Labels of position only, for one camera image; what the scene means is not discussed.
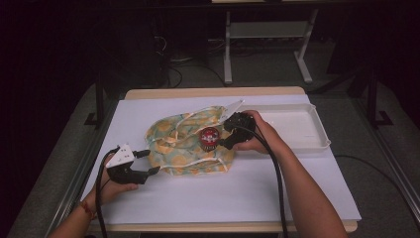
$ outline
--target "patterned fabric bag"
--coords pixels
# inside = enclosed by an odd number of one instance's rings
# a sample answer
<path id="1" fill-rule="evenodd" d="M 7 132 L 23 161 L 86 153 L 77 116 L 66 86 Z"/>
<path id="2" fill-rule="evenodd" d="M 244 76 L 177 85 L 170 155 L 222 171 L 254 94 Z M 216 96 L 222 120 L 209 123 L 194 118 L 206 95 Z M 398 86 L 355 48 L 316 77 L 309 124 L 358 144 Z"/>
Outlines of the patterned fabric bag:
<path id="1" fill-rule="evenodd" d="M 146 133 L 151 166 L 160 166 L 173 176 L 227 172 L 234 151 L 222 146 L 208 150 L 200 142 L 200 137 L 215 141 L 215 135 L 220 139 L 230 136 L 218 122 L 224 110 L 223 106 L 212 106 L 158 120 Z M 209 128 L 213 135 L 203 134 Z"/>

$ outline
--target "gray floor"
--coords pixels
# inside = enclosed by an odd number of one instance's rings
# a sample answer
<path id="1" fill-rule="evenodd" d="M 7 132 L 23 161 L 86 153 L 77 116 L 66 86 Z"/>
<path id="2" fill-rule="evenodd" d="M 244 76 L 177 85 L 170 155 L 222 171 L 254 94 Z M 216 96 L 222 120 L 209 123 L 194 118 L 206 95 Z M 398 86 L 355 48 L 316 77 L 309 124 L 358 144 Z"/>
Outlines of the gray floor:
<path id="1" fill-rule="evenodd" d="M 265 48 L 250 49 L 250 56 L 243 56 L 243 53 L 234 55 L 234 83 L 231 86 L 294 85 L 309 91 L 337 76 L 326 74 L 334 44 L 311 43 L 305 60 L 314 82 L 305 84 L 292 53 L 296 50 L 296 44 L 298 42 L 276 42 L 266 44 Z M 207 61 L 188 61 L 176 69 L 182 73 L 179 87 L 223 86 L 216 75 L 218 73 L 223 76 L 221 54 L 209 56 Z M 171 84 L 176 84 L 179 75 L 175 71 L 170 75 Z M 366 96 L 360 99 L 348 97 L 345 91 L 349 83 L 345 82 L 322 95 L 310 95 L 309 98 L 317 106 L 332 141 L 333 153 L 346 156 L 337 158 L 337 161 L 363 218 L 350 237 L 419 237 L 418 227 L 395 187 L 383 175 L 350 157 L 370 162 L 395 179 L 387 159 L 389 153 L 385 151 L 388 150 L 397 159 L 413 187 L 420 192 L 420 172 L 417 169 L 420 168 L 420 131 L 400 109 L 392 91 L 381 84 L 378 87 L 377 107 L 388 113 L 394 125 L 373 130 L 364 115 Z M 107 99 L 107 105 L 112 105 L 112 101 Z M 80 99 L 9 237 L 44 237 L 47 234 L 56 209 L 72 183 L 77 166 L 85 158 L 92 143 L 100 138 L 100 132 L 94 126 L 83 125 L 87 115 L 94 111 L 95 95 L 92 86 Z M 381 144 L 378 138 L 383 138 L 386 144 Z M 110 233 L 110 237 L 134 238 L 139 235 Z M 276 237 L 275 234 L 141 234 L 141 237 L 236 236 Z"/>

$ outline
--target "white tray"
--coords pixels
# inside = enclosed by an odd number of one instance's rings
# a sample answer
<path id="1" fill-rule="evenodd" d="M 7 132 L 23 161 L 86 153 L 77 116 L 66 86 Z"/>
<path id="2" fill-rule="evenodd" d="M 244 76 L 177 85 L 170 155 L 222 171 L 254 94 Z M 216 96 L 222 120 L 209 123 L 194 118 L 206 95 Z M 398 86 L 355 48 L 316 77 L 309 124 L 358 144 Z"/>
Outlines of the white tray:
<path id="1" fill-rule="evenodd" d="M 238 111 L 256 110 L 281 136 L 294 153 L 318 153 L 327 149 L 328 139 L 314 105 L 242 105 Z"/>

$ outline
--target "dark floor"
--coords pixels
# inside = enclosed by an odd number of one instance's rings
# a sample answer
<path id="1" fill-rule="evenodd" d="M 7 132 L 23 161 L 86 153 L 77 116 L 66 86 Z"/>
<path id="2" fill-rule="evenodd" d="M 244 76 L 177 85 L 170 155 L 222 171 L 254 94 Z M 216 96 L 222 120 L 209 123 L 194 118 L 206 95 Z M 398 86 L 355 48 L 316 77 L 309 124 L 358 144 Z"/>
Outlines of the dark floor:
<path id="1" fill-rule="evenodd" d="M 83 14 L 78 12 L 77 2 L 71 1 L 2 4 L 8 21 L 3 22 L 1 29 L 8 34 L 2 36 L 6 44 L 2 46 L 5 57 L 0 58 L 4 67 L 4 80 L 1 80 L 4 86 L 1 94 L 5 97 L 3 101 L 10 102 L 2 105 L 5 106 L 4 110 L 8 115 L 5 118 L 6 126 L 2 127 L 2 135 L 6 135 L 4 151 L 12 151 L 12 156 L 10 160 L 6 160 L 6 166 L 2 167 L 1 176 L 3 181 L 12 182 L 4 182 L 2 185 L 1 201 L 2 204 L 7 204 L 2 205 L 2 209 L 10 214 L 10 219 L 2 222 L 0 236 L 8 234 L 19 214 L 9 236 L 40 237 L 46 234 L 53 218 L 52 204 L 59 202 L 65 191 L 64 184 L 69 182 L 76 168 L 75 158 L 82 158 L 86 147 L 91 143 L 92 135 L 96 132 L 93 126 L 82 124 L 87 114 L 95 111 L 94 91 L 91 85 L 98 74 L 90 64 L 92 58 L 86 55 L 93 51 L 92 43 L 86 40 L 90 39 L 89 29 L 93 27 L 92 22 L 97 22 L 97 17 L 89 15 L 81 18 Z M 405 11 L 403 17 L 398 18 L 404 22 L 413 19 L 416 19 L 413 11 Z M 403 26 L 401 32 L 413 31 L 414 25 Z M 419 60 L 411 60 L 405 53 L 412 53 L 409 54 L 411 57 L 420 55 L 415 54 L 419 51 L 418 47 L 412 47 L 416 46 L 413 44 L 415 34 L 413 37 L 403 37 L 408 33 L 393 38 L 402 39 L 393 42 L 396 46 L 396 49 L 391 51 L 395 54 L 392 58 L 394 67 L 390 67 L 390 62 L 386 60 L 382 73 L 379 74 L 383 77 L 379 79 L 381 84 L 377 100 L 378 110 L 385 110 L 394 126 L 384 126 L 373 131 L 380 133 L 384 138 L 415 190 L 420 191 L 420 175 L 416 170 L 419 168 L 420 158 L 419 111 L 418 107 L 412 106 L 418 105 L 412 102 L 419 100 L 414 93 L 420 88 L 415 63 Z M 326 73 L 336 41 L 320 42 L 315 39 L 305 56 L 314 83 L 303 83 L 292 54 L 298 45 L 299 42 L 293 41 L 254 41 L 247 42 L 247 45 L 237 42 L 233 58 L 234 84 L 231 86 L 297 85 L 310 91 L 338 76 Z M 172 66 L 176 71 L 169 70 L 170 86 L 178 83 L 180 75 L 182 82 L 178 87 L 224 86 L 218 76 L 223 75 L 221 52 L 209 56 L 202 55 L 202 51 L 193 55 L 176 52 L 174 56 L 178 60 L 194 56 L 195 60 Z M 121 71 L 121 63 L 115 64 L 117 66 L 113 68 L 114 71 Z M 389 172 L 381 147 L 376 144 L 375 136 L 371 134 L 368 125 L 364 124 L 364 112 L 360 113 L 358 109 L 360 104 L 362 107 L 366 105 L 366 92 L 356 101 L 348 97 L 345 92 L 350 82 L 352 81 L 348 80 L 334 87 L 327 94 L 311 95 L 311 102 L 317 105 L 323 123 L 329 125 L 326 126 L 326 130 L 334 142 L 332 148 L 335 154 L 346 152 L 347 155 L 365 160 L 372 159 L 377 166 Z M 335 115 L 331 115 L 332 108 L 336 112 Z M 346 113 L 343 108 L 351 110 Z M 365 147 L 367 141 L 374 149 Z M 61 164 L 62 158 L 68 158 L 69 164 Z M 398 192 L 386 179 L 345 158 L 338 161 L 355 199 L 360 203 L 364 218 L 358 231 L 351 234 L 351 237 L 418 237 L 418 229 L 412 222 L 404 202 L 401 202 Z M 43 169 L 44 176 L 37 181 Z M 62 178 L 58 178 L 56 187 L 51 189 L 51 177 L 46 175 L 57 174 L 62 175 Z M 39 195 L 39 190 L 32 191 L 33 194 L 27 200 L 34 185 L 35 188 L 43 190 L 41 193 L 47 191 L 53 202 L 46 204 L 44 198 Z"/>

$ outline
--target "hand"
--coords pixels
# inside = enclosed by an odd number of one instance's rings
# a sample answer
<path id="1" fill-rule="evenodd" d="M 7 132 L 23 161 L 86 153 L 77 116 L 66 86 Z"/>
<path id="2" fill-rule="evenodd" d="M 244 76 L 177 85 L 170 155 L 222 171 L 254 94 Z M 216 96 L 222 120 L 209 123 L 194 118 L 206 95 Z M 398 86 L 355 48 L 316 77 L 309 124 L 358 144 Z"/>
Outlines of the hand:
<path id="1" fill-rule="evenodd" d="M 105 165 L 114 157 L 114 154 L 111 154 L 105 160 Z M 127 184 L 119 184 L 112 180 L 110 180 L 107 170 L 105 169 L 102 178 L 101 178 L 101 201 L 102 205 L 108 203 L 115 199 L 120 193 L 130 190 L 136 190 L 139 186 L 135 183 L 127 183 Z M 86 195 L 86 197 L 92 197 L 93 200 L 96 196 L 96 184 L 92 187 L 90 192 Z"/>
<path id="2" fill-rule="evenodd" d="M 260 113 L 258 111 L 244 111 L 244 113 L 247 113 L 248 115 L 254 117 L 257 124 L 257 134 L 259 134 L 263 139 L 270 142 L 271 144 L 274 144 L 276 142 L 282 142 L 280 136 L 275 131 L 275 129 L 269 125 L 266 121 L 263 120 Z M 254 150 L 257 152 L 260 152 L 262 154 L 267 154 L 268 151 L 266 150 L 265 146 L 256 138 L 253 137 L 251 140 L 243 143 L 238 143 L 234 145 L 233 150 L 235 151 L 250 151 Z"/>

